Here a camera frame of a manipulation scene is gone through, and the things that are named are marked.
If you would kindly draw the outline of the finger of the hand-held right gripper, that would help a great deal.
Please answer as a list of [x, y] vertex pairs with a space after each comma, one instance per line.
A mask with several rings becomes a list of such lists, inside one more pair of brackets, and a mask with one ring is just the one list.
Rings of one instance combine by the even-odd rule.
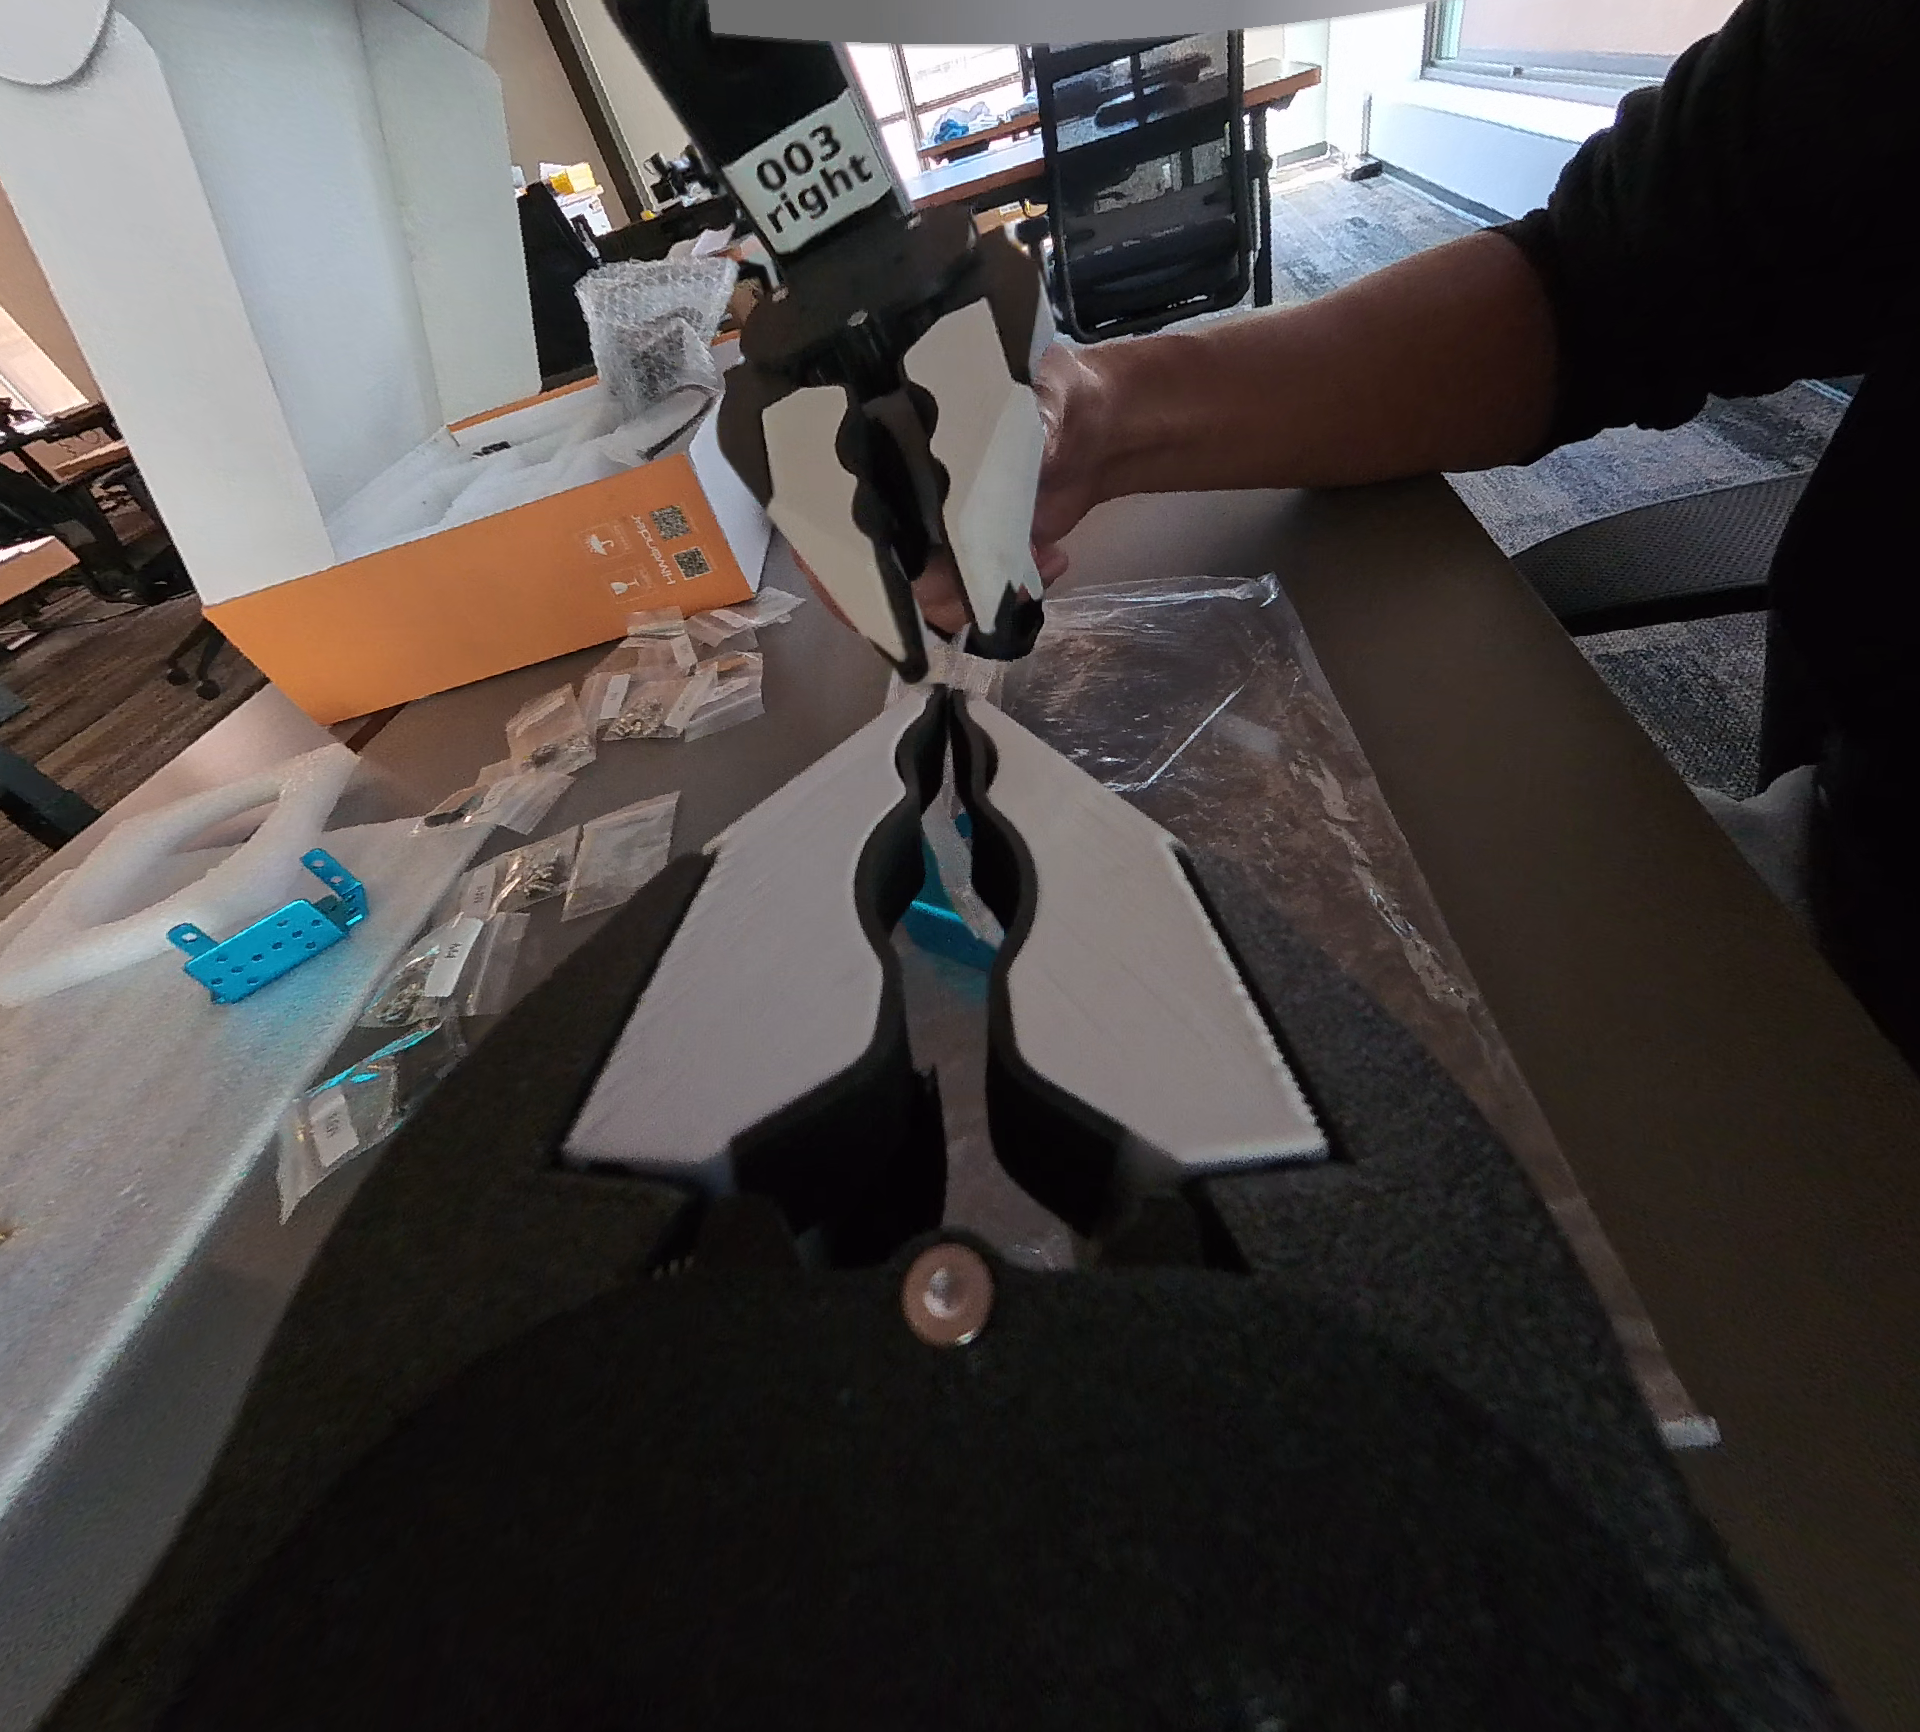
[[975, 615], [980, 659], [1028, 659], [1046, 626], [1046, 581], [1028, 556], [1046, 418], [1010, 372], [994, 305], [946, 310], [914, 355], [902, 383], [932, 396], [923, 455], [946, 472], [938, 528]]
[[864, 403], [836, 390], [790, 390], [765, 412], [768, 521], [797, 565], [864, 626], [902, 686], [923, 676], [923, 615], [902, 581], [902, 516], [876, 482], [876, 433]]

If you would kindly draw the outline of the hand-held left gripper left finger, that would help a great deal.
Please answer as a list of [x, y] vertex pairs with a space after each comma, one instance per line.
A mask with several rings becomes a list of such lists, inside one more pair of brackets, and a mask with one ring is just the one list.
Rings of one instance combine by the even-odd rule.
[[918, 897], [946, 692], [918, 686], [703, 842], [565, 1169], [839, 1186], [914, 1101], [891, 926]]

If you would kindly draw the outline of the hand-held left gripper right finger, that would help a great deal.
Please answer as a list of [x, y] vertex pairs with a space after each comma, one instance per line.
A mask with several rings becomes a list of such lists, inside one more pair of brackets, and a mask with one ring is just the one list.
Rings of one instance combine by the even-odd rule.
[[1221, 943], [1184, 852], [955, 692], [990, 976], [990, 1139], [1010, 1171], [1321, 1169], [1325, 1133]]

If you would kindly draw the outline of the blue metal bracket large holes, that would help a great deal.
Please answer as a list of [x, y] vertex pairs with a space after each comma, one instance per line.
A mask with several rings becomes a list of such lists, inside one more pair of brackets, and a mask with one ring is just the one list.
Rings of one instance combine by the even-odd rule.
[[994, 913], [975, 889], [975, 842], [965, 842], [965, 829], [938, 833], [938, 823], [923, 823], [923, 882], [918, 882], [918, 897], [902, 913], [902, 934], [923, 954], [961, 965], [975, 976], [994, 967], [1001, 926], [994, 926]]

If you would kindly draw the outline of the large clear plastic bag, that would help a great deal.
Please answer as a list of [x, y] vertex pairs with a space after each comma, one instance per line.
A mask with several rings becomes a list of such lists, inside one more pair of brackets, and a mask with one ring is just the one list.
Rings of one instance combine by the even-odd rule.
[[1132, 581], [1046, 606], [1017, 666], [923, 638], [932, 686], [990, 692], [1010, 721], [1141, 807], [1196, 859], [1233, 866], [1346, 986], [1364, 986], [1500, 1123], [1673, 1447], [1716, 1447], [1607, 1253], [1537, 1095], [1525, 1086], [1468, 954], [1286, 599], [1264, 581]]

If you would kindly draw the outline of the person's right forearm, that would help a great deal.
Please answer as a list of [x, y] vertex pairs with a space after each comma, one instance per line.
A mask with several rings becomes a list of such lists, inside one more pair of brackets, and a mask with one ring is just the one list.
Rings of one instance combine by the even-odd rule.
[[1123, 383], [1113, 490], [1525, 464], [1806, 372], [1916, 372], [1920, 0], [1747, 0], [1556, 199]]

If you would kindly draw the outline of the dark grey desk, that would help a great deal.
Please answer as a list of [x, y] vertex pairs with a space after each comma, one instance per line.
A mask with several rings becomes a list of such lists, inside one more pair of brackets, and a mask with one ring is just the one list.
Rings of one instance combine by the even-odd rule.
[[[1167, 495], [1077, 521], [1087, 581], [1279, 574], [1389, 823], [1667, 1335], [1716, 1457], [1685, 1476], [1832, 1723], [1916, 1723], [1916, 1075], [1570, 626], [1441, 490]], [[58, 1723], [1712, 1723], [1667, 1627], [1602, 1703], [1593, 1364], [1515, 1387], [1525, 1253], [1465, 1145], [1215, 1194], [1241, 1275], [1001, 1275], [975, 1352], [870, 1275], [647, 1275], [661, 1194], [471, 1145], [528, 1075], [477, 1064], [377, 1151], [298, 1316], [215, 1291], [181, 1387], [9, 1570], [9, 1683], [78, 1657], [173, 1554], [230, 1387], [348, 1499], [245, 1476], [158, 1683]]]

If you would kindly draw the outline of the wooden background desk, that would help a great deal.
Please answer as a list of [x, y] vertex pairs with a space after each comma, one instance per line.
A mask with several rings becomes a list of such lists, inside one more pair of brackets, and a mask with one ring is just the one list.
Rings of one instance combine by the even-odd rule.
[[[1292, 108], [1304, 87], [1321, 87], [1321, 65], [1251, 65], [1251, 126], [1264, 126], [1264, 111]], [[918, 178], [902, 178], [914, 206], [965, 206], [965, 209], [994, 209], [994, 206], [1035, 206], [1046, 190], [1046, 133], [1035, 111], [1010, 111], [1001, 126], [975, 126], [961, 139], [923, 139], [918, 152]]]

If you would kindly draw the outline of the person's right hand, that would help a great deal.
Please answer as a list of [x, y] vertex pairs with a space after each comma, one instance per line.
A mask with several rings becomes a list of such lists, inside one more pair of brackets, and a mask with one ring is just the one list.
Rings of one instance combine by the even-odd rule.
[[1028, 396], [1035, 396], [1035, 426], [1046, 426], [1046, 458], [1035, 458], [1035, 503], [1028, 503], [1028, 565], [1035, 587], [1065, 581], [1065, 537], [1077, 528], [1077, 516], [1097, 503], [1113, 495], [1113, 464], [1123, 464], [1123, 433], [1132, 433], [1132, 372], [1135, 372], [1135, 350], [1065, 350], [1053, 338]]

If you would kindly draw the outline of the pile of small screw bags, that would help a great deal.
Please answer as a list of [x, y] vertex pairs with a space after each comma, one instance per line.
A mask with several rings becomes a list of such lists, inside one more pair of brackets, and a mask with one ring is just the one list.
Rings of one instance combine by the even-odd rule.
[[613, 741], [703, 741], [754, 721], [754, 638], [790, 615], [797, 592], [787, 587], [703, 615], [627, 615], [627, 638], [578, 686], [539, 692], [511, 721], [511, 761], [428, 810], [428, 829], [511, 833], [511, 852], [461, 867], [438, 922], [377, 986], [360, 1006], [360, 1031], [377, 1031], [377, 1049], [285, 1112], [285, 1216], [298, 1216], [348, 1161], [380, 1145], [424, 1086], [461, 1068], [468, 1027], [511, 1009], [539, 908], [558, 908], [558, 922], [600, 922], [673, 866], [680, 791], [606, 807], [578, 829], [545, 823]]

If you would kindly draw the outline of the bubble wrap bundle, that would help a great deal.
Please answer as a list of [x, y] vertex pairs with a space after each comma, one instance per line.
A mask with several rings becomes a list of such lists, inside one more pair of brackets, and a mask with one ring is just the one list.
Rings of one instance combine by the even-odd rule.
[[591, 442], [643, 464], [711, 418], [728, 372], [711, 331], [737, 305], [737, 257], [606, 260], [578, 279], [587, 350], [613, 426]]

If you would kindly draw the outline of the black mesh office chair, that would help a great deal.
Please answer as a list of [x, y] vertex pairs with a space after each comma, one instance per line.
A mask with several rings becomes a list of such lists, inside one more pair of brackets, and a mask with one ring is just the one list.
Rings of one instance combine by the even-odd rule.
[[1274, 294], [1274, 155], [1241, 28], [1035, 40], [1046, 293], [1097, 350]]

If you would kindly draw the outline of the orange white cardboard box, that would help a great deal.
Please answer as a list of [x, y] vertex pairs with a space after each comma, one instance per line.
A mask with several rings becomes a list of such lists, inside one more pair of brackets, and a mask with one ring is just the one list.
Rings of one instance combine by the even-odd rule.
[[9, 0], [0, 178], [203, 615], [308, 721], [737, 606], [687, 403], [545, 396], [488, 0]]

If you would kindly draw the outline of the white foam sheet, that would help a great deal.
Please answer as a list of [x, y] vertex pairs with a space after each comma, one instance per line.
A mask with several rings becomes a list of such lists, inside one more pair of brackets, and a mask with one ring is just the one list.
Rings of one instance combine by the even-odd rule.
[[389, 965], [471, 866], [471, 833], [332, 829], [365, 922], [315, 965], [215, 1006], [181, 954], [149, 954], [9, 1009], [0, 1112], [0, 1412], [9, 1499], [158, 1316], [238, 1183], [279, 1151]]

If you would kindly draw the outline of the grey office chair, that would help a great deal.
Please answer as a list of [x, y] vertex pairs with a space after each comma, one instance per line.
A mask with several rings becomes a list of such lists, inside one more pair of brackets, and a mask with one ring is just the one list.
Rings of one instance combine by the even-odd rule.
[[1617, 510], [1512, 551], [1570, 638], [1764, 615], [1773, 551], [1815, 472]]

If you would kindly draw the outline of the white foam block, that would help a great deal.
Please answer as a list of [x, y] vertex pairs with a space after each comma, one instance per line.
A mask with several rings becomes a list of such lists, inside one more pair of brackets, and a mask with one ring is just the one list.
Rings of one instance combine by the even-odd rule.
[[[238, 934], [287, 908], [298, 866], [315, 852], [348, 785], [351, 749], [325, 741], [217, 791], [118, 823], [67, 882], [43, 882], [50, 908], [0, 954], [0, 1006], [17, 1009], [118, 976], [165, 954], [173, 926]], [[268, 823], [238, 852], [227, 852], [201, 882], [149, 897], [149, 878], [173, 859], [255, 807], [268, 807]]]

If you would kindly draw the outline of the person's black sweater torso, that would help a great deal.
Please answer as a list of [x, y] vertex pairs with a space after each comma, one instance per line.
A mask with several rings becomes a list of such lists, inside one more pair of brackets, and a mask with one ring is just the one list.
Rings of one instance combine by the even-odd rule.
[[1868, 368], [1764, 581], [1764, 749], [1815, 773], [1825, 954], [1920, 1064], [1920, 368]]

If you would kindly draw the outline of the blue metal bracket small holes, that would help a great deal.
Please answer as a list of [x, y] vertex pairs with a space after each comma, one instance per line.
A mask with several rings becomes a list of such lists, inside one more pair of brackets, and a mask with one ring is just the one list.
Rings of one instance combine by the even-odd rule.
[[287, 897], [227, 943], [215, 943], [190, 922], [173, 926], [181, 976], [203, 986], [215, 1006], [268, 987], [279, 976], [315, 965], [365, 922], [365, 882], [342, 859], [308, 852], [305, 867], [325, 882], [325, 897]]

